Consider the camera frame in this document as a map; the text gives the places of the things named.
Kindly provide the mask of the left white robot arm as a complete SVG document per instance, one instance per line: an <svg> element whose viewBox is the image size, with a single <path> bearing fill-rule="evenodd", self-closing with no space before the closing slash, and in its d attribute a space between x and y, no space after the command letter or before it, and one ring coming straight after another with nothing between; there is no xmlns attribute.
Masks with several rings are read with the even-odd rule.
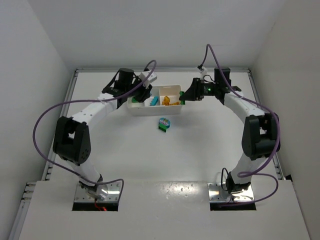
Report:
<svg viewBox="0 0 320 240"><path fill-rule="evenodd" d="M112 80L102 89L97 100L71 117L57 120L53 140L53 152L66 161L79 177L80 186L98 200L108 194L108 184L90 160L90 131L108 114L117 110L129 97L142 103L151 96L151 83L157 75L145 69L136 75L132 69L120 68Z"/></svg>

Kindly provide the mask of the teal 2x4 lego brick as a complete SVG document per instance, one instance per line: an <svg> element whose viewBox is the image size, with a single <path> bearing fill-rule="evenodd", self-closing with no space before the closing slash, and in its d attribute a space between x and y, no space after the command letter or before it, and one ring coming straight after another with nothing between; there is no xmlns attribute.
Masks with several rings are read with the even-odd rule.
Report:
<svg viewBox="0 0 320 240"><path fill-rule="evenodd" d="M160 102L160 99L159 99L159 97L158 96L154 96L153 98L152 98L152 100L150 101L150 106L151 107L154 107L154 106L157 106L157 105L159 105L159 102Z"/></svg>

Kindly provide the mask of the green lego plate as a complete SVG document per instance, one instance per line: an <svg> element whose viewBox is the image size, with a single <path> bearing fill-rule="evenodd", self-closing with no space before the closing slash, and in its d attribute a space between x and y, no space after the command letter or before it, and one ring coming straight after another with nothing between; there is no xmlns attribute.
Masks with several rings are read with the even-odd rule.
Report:
<svg viewBox="0 0 320 240"><path fill-rule="evenodd" d="M185 94L184 91L180 91L179 92L179 102L180 102L181 105L185 105L186 104L186 102L184 100L184 94Z"/></svg>

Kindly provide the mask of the teal frog lily lego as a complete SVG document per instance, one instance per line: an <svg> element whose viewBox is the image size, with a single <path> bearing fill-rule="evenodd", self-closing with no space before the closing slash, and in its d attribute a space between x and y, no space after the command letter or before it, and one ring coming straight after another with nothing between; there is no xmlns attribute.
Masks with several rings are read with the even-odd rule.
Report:
<svg viewBox="0 0 320 240"><path fill-rule="evenodd" d="M166 126L166 128L169 128L170 125L171 125L171 122L170 122L170 120L168 118L161 117L159 119L159 124L162 124L162 125Z"/></svg>

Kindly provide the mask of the yellow lego plate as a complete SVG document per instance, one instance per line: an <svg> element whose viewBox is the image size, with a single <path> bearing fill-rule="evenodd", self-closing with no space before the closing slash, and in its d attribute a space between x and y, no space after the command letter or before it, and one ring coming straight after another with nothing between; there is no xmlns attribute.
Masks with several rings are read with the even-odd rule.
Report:
<svg viewBox="0 0 320 240"><path fill-rule="evenodd" d="M169 103L170 106L179 106L181 104L180 101L177 101L177 102L173 102L173 103Z"/></svg>

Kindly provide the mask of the green curved lego brick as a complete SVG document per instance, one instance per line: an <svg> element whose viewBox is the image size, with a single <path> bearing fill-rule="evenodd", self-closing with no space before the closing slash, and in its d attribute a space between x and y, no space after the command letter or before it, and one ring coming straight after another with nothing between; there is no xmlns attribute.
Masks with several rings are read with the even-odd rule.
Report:
<svg viewBox="0 0 320 240"><path fill-rule="evenodd" d="M158 124L158 129L166 133L167 130L168 130L168 126L165 125L165 124L159 123Z"/></svg>

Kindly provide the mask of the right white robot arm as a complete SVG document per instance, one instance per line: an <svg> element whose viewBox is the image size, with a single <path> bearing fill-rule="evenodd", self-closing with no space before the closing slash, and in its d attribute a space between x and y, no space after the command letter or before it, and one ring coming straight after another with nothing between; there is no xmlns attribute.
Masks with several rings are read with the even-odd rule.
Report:
<svg viewBox="0 0 320 240"><path fill-rule="evenodd" d="M236 167L227 174L225 190L237 193L247 190L251 184L252 173L270 157L273 151L280 149L277 140L276 117L245 100L242 90L231 85L229 68L215 68L214 77L206 81L207 70L198 67L200 77L192 80L190 87L180 95L180 101L201 101L206 96L218 99L232 110L243 122L241 147L243 154Z"/></svg>

